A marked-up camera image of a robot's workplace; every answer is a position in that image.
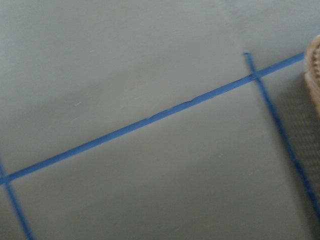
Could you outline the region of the brown wicker basket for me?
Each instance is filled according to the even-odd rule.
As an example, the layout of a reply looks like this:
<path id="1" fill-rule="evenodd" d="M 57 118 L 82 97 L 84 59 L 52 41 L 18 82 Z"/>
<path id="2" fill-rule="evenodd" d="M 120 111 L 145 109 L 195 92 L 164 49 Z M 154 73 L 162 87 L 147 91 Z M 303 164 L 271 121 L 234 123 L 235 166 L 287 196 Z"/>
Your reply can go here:
<path id="1" fill-rule="evenodd" d="M 320 35 L 308 45 L 304 55 L 304 81 L 317 114 L 320 114 Z"/>

